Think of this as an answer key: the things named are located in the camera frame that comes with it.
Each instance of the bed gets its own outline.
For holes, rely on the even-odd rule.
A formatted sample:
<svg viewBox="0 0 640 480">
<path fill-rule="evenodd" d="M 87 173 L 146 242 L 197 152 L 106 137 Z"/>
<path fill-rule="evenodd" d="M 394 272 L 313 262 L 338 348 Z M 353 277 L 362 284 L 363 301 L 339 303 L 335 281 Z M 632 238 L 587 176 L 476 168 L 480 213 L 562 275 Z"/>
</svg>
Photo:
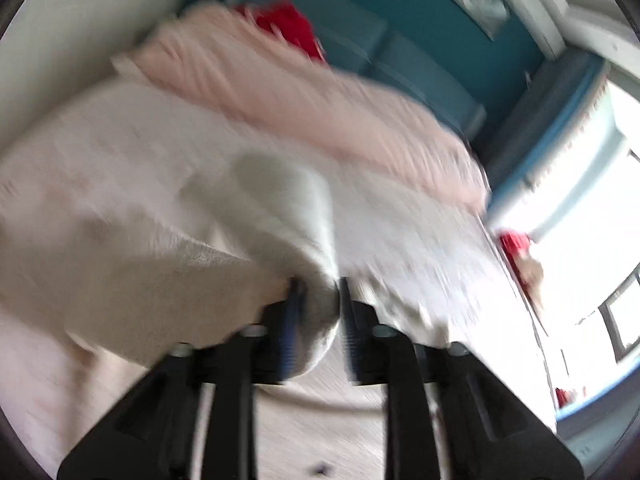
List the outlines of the bed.
<svg viewBox="0 0 640 480">
<path fill-rule="evenodd" d="M 442 142 L 472 167 L 472 158 L 456 151 L 462 142 L 451 139 L 472 138 L 484 110 L 427 53 L 346 0 L 291 1 L 313 23 L 340 71 L 337 80 L 359 85 L 349 75 L 357 73 L 408 95 L 402 102 L 409 107 L 419 102 L 432 110 Z M 133 253 L 154 243 L 132 237 L 131 222 L 187 230 L 177 199 L 185 183 L 194 174 L 216 180 L 248 150 L 284 155 L 322 175 L 333 200 L 340 273 L 373 277 L 381 294 L 413 308 L 400 325 L 415 340 L 468 344 L 554 427 L 530 312 L 482 226 L 478 202 L 465 200 L 464 190 L 446 200 L 433 182 L 430 192 L 412 186 L 415 175 L 402 164 L 401 174 L 380 171 L 370 158 L 265 133 L 243 114 L 220 113 L 127 74 L 60 108 L 0 161 L 0 404 L 50 475 L 144 370 L 108 346 L 89 352 L 73 343 L 65 310 L 78 303 L 114 238 Z M 146 336 L 142 328 L 140 338 Z M 261 391 L 261 476 L 308 476 L 320 462 L 333 465 L 337 478 L 382 476 L 380 391 L 350 389 L 341 361 L 334 345 L 311 373 L 283 390 Z"/>
</svg>

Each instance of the white bedsheet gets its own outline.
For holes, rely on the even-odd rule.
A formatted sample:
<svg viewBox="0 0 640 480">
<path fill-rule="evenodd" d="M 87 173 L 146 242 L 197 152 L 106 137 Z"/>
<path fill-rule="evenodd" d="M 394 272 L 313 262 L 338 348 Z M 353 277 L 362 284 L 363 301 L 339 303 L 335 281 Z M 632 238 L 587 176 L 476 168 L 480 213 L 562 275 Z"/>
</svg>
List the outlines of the white bedsheet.
<svg viewBox="0 0 640 480">
<path fill-rule="evenodd" d="M 377 284 L 392 296 L 383 303 L 402 304 L 382 313 L 387 322 L 417 342 L 465 342 L 554 427 L 530 315 L 478 218 L 294 140 L 115 79 L 53 114 L 0 160 L 0 404 L 50 474 L 142 371 L 106 351 L 78 349 L 64 332 L 64 310 L 132 218 L 188 230 L 180 190 L 196 174 L 219 178 L 247 151 L 291 156 L 325 177 L 340 273 Z M 260 396 L 266 478 L 304 478 L 317 462 L 336 465 L 337 478 L 382 477 L 371 476 L 383 461 L 372 444 L 382 445 L 380 393 L 332 392 L 334 379 L 344 382 L 339 357 L 330 351 L 282 394 Z"/>
</svg>

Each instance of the window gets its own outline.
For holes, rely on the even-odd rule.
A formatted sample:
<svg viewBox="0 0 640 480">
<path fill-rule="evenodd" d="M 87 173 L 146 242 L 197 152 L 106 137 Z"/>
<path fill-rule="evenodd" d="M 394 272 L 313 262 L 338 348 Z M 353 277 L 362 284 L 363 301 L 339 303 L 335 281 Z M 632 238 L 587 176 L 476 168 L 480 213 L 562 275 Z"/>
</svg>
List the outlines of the window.
<svg viewBox="0 0 640 480">
<path fill-rule="evenodd" d="M 640 344 L 640 264 L 598 309 L 619 362 Z"/>
<path fill-rule="evenodd" d="M 535 256 L 545 273 L 543 303 L 564 323 L 578 323 L 612 300 L 638 264 L 638 182 L 640 163 L 633 152 L 621 153 L 537 244 Z"/>
</svg>

